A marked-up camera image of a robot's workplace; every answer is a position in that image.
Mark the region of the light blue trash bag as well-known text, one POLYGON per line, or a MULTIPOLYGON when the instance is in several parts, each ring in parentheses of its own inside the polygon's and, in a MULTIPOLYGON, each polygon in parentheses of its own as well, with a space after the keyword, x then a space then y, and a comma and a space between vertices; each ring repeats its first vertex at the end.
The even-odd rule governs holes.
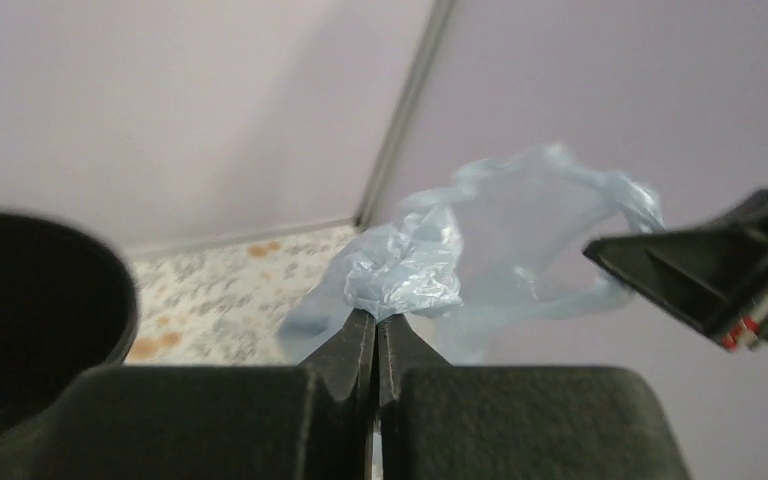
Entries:
POLYGON ((579 280, 552 272, 616 217, 631 233, 663 229, 654 190, 617 170, 589 169, 561 144, 468 163, 340 250, 278 327, 277 343, 299 362, 357 310, 415 320, 444 358, 478 363, 511 324, 578 319, 632 300, 605 272, 579 280))

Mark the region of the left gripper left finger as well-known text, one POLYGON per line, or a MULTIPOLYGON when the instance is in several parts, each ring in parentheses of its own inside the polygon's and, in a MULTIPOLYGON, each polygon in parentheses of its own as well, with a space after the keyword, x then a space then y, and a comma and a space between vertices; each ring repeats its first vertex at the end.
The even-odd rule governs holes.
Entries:
POLYGON ((296 366, 116 366, 0 436, 0 479, 367 479, 375 322, 296 366))

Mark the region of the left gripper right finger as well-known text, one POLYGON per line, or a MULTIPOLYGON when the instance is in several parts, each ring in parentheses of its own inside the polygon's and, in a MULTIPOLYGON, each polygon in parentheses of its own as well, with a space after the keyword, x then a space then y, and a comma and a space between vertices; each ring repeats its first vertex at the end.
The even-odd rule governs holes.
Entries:
POLYGON ((687 479, 657 396, 610 366, 454 366, 377 327, 387 479, 687 479))

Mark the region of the black plastic trash bin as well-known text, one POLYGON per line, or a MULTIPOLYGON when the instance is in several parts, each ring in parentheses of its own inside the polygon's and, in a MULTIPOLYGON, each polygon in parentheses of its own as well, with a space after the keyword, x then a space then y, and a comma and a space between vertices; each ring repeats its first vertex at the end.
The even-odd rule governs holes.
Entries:
POLYGON ((0 412, 45 407, 82 372, 122 362, 137 320, 130 272, 105 244, 0 212, 0 412))

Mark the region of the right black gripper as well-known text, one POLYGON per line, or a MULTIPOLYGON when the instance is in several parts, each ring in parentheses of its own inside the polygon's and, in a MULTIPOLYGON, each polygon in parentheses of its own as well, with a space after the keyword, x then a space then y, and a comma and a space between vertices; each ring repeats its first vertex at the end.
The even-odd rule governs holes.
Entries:
POLYGON ((728 351, 768 343, 768 188, 708 222, 598 238, 583 254, 728 351))

